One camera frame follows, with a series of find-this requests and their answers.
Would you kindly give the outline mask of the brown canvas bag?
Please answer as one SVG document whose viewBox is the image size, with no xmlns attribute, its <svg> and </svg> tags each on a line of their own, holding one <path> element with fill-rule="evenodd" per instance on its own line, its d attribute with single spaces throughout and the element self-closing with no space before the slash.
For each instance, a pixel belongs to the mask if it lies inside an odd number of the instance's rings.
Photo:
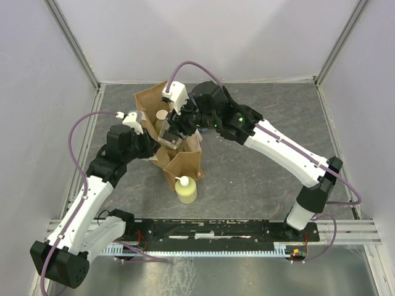
<svg viewBox="0 0 395 296">
<path fill-rule="evenodd" d="M 143 112 L 142 125 L 146 128 L 150 136 L 157 141 L 159 134 L 155 129 L 157 122 L 156 113 L 160 110 L 171 111 L 173 106 L 162 101 L 162 90 L 167 82 L 161 82 L 149 89 L 135 94 L 136 107 Z M 201 168 L 202 150 L 198 134 L 193 134 L 182 140 L 177 149 L 170 148 L 164 144 L 156 153 L 156 158 L 152 161 L 162 169 L 162 172 L 172 191 L 175 190 L 177 178 L 189 176 L 195 181 L 204 177 Z"/>
</svg>

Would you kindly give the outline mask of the green bottle with pump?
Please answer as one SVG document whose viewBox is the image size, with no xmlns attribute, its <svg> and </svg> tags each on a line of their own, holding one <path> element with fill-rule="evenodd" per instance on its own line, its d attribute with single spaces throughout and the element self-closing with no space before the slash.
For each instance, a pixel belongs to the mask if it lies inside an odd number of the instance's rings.
<svg viewBox="0 0 395 296">
<path fill-rule="evenodd" d="M 154 125 L 155 131 L 157 132 L 157 134 L 160 134 L 160 131 L 163 127 L 164 121 L 166 119 L 168 115 L 168 111 L 167 110 L 158 110 L 156 113 L 156 122 Z"/>
</svg>

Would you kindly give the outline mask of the yellow bottle white cap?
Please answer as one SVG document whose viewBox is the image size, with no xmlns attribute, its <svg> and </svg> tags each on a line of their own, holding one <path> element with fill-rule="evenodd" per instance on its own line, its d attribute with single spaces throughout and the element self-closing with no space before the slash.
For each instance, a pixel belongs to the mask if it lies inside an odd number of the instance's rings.
<svg viewBox="0 0 395 296">
<path fill-rule="evenodd" d="M 195 180 L 189 176 L 176 177 L 175 191 L 180 202 L 191 204 L 197 198 L 197 185 Z"/>
</svg>

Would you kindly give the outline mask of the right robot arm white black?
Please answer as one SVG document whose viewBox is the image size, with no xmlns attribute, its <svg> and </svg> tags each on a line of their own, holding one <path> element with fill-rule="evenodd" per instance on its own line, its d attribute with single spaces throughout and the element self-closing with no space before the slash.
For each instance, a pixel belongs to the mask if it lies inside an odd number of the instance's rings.
<svg viewBox="0 0 395 296">
<path fill-rule="evenodd" d="M 168 83 L 162 99 L 172 106 L 166 118 L 172 136 L 186 139 L 200 128 L 216 130 L 224 139 L 260 152 L 294 175 L 303 187 L 282 232 L 289 241 L 304 235 L 308 222 L 326 205 L 343 165 L 340 159 L 327 159 L 303 148 L 213 81 L 198 84 L 191 94 L 181 82 Z"/>
</svg>

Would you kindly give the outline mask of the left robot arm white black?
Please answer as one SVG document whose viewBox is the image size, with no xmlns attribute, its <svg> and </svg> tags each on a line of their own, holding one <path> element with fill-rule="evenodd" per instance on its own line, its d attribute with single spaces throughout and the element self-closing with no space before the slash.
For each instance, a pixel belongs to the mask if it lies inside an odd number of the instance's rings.
<svg viewBox="0 0 395 296">
<path fill-rule="evenodd" d="M 107 142 L 89 164 L 84 184 L 58 227 L 44 242 L 34 241 L 30 255 L 38 274 L 76 289 L 84 281 L 90 264 L 113 241 L 134 238 L 134 216 L 113 210 L 94 231 L 88 232 L 95 214 L 127 172 L 134 159 L 148 159 L 159 150 L 147 129 L 136 131 L 114 125 Z"/>
</svg>

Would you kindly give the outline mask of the clear bottle black label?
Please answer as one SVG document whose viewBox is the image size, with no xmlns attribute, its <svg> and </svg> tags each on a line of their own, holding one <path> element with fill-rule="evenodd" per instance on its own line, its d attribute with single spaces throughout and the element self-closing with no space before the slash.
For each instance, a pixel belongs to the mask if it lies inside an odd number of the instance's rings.
<svg viewBox="0 0 395 296">
<path fill-rule="evenodd" d="M 171 149 L 177 149 L 186 138 L 187 135 L 178 121 L 170 117 L 164 120 L 158 135 L 159 142 Z"/>
</svg>

